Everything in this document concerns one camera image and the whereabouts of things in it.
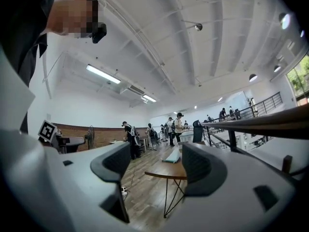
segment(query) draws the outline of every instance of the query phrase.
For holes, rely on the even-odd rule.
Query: air conditioner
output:
[[[140,99],[140,97],[143,96],[144,93],[145,92],[133,85],[128,86],[120,91],[121,95],[126,96],[127,98],[132,100]]]

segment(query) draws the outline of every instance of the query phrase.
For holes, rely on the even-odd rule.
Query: wooden tabletop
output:
[[[186,180],[187,174],[183,168],[181,159],[177,163],[163,162],[155,163],[151,168],[145,171],[146,175],[174,180]]]

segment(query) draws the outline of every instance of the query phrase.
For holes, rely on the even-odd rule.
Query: black pants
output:
[[[180,135],[181,135],[182,133],[176,133],[176,138],[177,138],[177,142],[180,142]]]
[[[171,132],[169,132],[169,145],[174,145],[173,144],[173,135]]]
[[[139,152],[139,146],[135,144],[134,139],[132,139],[133,142],[131,143],[131,159],[134,160],[136,157],[140,156],[140,152]]]

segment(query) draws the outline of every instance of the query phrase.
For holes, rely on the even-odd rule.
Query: white shirt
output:
[[[172,132],[172,124],[173,124],[172,121],[167,122],[167,125],[169,127],[168,133]]]
[[[180,118],[175,119],[174,121],[175,124],[175,132],[176,133],[181,133],[182,129],[178,129],[176,126],[178,125],[179,127],[182,127],[182,121],[180,120]]]

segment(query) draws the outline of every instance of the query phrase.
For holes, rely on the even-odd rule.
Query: ceiling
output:
[[[293,37],[291,29],[282,30],[278,21],[280,13],[289,12],[280,0],[99,3],[105,7],[107,36],[98,44],[73,39],[64,63],[65,78],[128,100],[131,106],[150,104],[119,95],[129,85],[155,98],[159,106],[171,97],[192,95],[194,90],[203,90],[203,100],[210,99],[213,95],[208,91],[220,88],[223,81],[229,93],[245,88],[251,73],[259,81],[270,80],[278,55]],[[196,31],[195,23],[201,23],[203,29]],[[107,84],[86,71],[88,63],[122,82]],[[282,59],[282,65],[288,64]]]

